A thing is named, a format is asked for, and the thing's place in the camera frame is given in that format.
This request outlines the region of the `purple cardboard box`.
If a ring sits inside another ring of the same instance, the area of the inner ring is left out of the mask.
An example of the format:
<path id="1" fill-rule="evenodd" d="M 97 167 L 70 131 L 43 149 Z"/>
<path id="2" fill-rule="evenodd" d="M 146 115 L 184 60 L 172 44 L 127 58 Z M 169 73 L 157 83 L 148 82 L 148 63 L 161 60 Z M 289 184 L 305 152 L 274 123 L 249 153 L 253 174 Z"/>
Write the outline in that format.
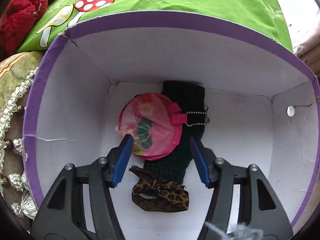
<path id="1" fill-rule="evenodd" d="M 96 17 L 49 46 L 23 124 L 25 170 L 39 209 L 66 164 L 90 165 L 120 145 L 123 107 L 138 94 L 162 94 L 165 81 L 205 89 L 202 144 L 232 165 L 259 166 L 293 228 L 319 173 L 317 77 L 261 33 L 178 11 Z M 139 178 L 129 168 L 145 161 L 131 151 L 122 181 L 110 189 L 124 239 L 199 239 L 214 190 L 194 159 L 181 184 L 189 210 L 177 213 L 147 212 L 132 201 Z"/>

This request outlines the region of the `white lace floral curtain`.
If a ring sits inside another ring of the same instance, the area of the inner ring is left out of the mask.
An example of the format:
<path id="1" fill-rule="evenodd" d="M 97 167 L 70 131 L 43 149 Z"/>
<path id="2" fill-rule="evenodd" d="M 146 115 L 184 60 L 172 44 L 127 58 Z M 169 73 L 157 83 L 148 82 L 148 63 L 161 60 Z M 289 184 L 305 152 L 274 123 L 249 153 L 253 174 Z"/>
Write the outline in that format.
<path id="1" fill-rule="evenodd" d="M 293 53 L 319 76 L 319 0 L 278 0 Z"/>

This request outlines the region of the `dark red fluffy knit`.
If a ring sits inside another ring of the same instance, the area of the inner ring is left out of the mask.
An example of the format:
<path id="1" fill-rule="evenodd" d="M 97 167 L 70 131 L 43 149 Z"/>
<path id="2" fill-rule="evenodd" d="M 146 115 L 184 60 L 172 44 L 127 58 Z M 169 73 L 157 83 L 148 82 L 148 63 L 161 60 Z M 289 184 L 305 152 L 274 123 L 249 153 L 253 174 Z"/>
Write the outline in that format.
<path id="1" fill-rule="evenodd" d="M 48 0 L 16 0 L 12 3 L 1 23 L 1 52 L 6 57 L 21 46 L 47 7 Z"/>

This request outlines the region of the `green cartoon mushroom bedsheet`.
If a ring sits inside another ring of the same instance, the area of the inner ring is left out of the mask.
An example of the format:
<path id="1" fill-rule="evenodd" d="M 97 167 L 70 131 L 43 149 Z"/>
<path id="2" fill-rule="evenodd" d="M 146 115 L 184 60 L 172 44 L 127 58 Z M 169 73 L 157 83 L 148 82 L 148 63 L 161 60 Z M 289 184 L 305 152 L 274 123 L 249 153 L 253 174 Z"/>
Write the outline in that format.
<path id="1" fill-rule="evenodd" d="M 66 28 L 91 18 L 127 11 L 172 10 L 228 20 L 292 49 L 278 0 L 55 0 L 29 31 L 18 52 L 46 50 Z"/>

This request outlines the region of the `striped tasselled cushion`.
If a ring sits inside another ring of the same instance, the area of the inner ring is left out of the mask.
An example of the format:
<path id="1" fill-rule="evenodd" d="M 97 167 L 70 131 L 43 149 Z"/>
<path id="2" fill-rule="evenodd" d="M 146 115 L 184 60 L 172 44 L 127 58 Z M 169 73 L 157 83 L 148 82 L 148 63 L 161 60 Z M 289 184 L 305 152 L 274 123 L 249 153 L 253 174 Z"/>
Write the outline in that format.
<path id="1" fill-rule="evenodd" d="M 43 53 L 23 52 L 1 61 L 1 196 L 9 210 L 34 220 L 38 207 L 24 170 L 22 126 L 27 97 Z"/>

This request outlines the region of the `dark green knit glove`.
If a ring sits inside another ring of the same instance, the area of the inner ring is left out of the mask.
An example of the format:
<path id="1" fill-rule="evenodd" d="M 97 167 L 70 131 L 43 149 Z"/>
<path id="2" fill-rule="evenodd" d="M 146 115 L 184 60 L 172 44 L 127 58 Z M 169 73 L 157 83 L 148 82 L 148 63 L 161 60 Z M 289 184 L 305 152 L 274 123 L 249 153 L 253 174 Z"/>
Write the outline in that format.
<path id="1" fill-rule="evenodd" d="M 208 123 L 205 106 L 205 89 L 191 82 L 165 81 L 162 94 L 178 104 L 187 123 L 182 125 L 179 144 L 167 156 L 144 162 L 144 169 L 159 181 L 183 183 L 185 172 L 193 156 L 190 149 L 191 137 L 202 137 Z"/>

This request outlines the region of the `pink folding round fan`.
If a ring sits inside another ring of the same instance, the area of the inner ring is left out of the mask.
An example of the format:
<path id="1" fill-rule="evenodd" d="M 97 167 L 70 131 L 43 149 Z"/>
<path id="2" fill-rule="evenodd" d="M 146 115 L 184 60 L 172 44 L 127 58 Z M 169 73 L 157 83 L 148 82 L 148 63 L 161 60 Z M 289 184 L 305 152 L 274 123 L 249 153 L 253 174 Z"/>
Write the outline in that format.
<path id="1" fill-rule="evenodd" d="M 180 143 L 188 122 L 179 105 L 158 93 L 138 94 L 121 110 L 116 132 L 133 137 L 132 154 L 154 161 L 169 155 Z"/>

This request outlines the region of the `leopard print scrunchie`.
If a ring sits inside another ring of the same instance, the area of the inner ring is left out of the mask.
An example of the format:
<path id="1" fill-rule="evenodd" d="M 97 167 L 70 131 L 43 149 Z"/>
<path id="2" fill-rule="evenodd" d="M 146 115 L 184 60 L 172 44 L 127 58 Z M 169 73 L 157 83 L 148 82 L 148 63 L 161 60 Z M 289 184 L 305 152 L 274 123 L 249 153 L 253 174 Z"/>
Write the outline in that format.
<path id="1" fill-rule="evenodd" d="M 132 201 L 147 212 L 177 213 L 189 210 L 189 193 L 185 186 L 158 180 L 150 172 L 133 165 L 129 168 L 139 181 L 131 192 Z"/>

